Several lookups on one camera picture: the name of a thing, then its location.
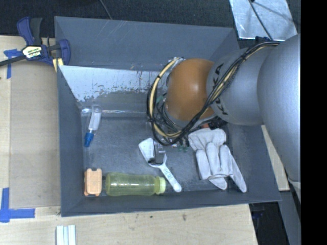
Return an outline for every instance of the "gray metal cylinder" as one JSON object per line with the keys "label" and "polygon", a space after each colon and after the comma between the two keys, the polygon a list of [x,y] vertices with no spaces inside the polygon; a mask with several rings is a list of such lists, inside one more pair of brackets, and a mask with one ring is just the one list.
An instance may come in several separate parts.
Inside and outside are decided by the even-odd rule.
{"label": "gray metal cylinder", "polygon": [[262,119],[290,180],[300,182],[300,35],[277,46],[258,77]]}
{"label": "gray metal cylinder", "polygon": [[[256,83],[261,65],[273,48],[272,46],[263,48],[242,63],[230,86],[212,104],[214,112],[223,120],[247,126],[263,123],[257,99]],[[207,95],[246,50],[232,52],[213,65],[207,79]]]}

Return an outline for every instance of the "white glove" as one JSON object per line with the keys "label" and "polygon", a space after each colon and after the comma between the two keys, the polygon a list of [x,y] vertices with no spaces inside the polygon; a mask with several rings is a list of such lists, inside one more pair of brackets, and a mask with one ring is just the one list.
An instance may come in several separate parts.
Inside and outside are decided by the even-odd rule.
{"label": "white glove", "polygon": [[224,177],[231,177],[241,192],[246,192],[246,184],[234,157],[230,153],[226,133],[222,129],[209,128],[195,131],[189,135],[189,142],[196,152],[200,178],[208,179],[218,188],[225,190],[227,182]]}

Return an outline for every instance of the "blue marker cap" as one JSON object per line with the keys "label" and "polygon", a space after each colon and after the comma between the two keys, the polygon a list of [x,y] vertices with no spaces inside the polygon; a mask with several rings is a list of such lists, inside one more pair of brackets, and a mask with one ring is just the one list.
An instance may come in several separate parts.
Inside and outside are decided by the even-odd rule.
{"label": "blue marker cap", "polygon": [[93,140],[93,137],[94,137],[93,133],[86,133],[85,134],[85,137],[84,137],[84,139],[85,139],[84,146],[85,147],[90,147],[90,143]]}

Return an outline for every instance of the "black floor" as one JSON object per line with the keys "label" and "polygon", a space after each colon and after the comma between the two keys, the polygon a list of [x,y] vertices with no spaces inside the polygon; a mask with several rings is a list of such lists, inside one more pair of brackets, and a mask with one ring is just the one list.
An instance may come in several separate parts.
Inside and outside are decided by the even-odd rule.
{"label": "black floor", "polygon": [[[235,27],[228,0],[103,0],[113,19]],[[300,0],[287,0],[300,33]],[[18,35],[19,19],[42,17],[41,37],[54,37],[54,16],[107,18],[99,0],[0,0],[0,34]],[[239,41],[240,47],[253,41]],[[255,215],[259,244],[288,244],[277,203]]]}

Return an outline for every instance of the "gray bin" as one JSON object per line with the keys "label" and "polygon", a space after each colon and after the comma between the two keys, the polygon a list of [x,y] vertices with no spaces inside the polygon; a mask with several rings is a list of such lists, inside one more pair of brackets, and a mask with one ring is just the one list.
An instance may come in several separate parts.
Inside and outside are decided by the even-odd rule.
{"label": "gray bin", "polygon": [[[228,146],[248,187],[241,193],[232,181],[221,191],[200,180],[191,148],[166,148],[167,166],[183,187],[150,197],[86,197],[84,171],[161,175],[149,167],[138,143],[151,137],[146,126],[146,93],[157,73],[173,57],[216,61],[238,49],[230,28],[117,20],[56,17],[56,40],[68,39],[72,58],[58,70],[61,214],[62,216],[147,210],[187,209],[279,201],[260,126],[228,125]],[[100,104],[103,115],[90,148],[82,110]]]}

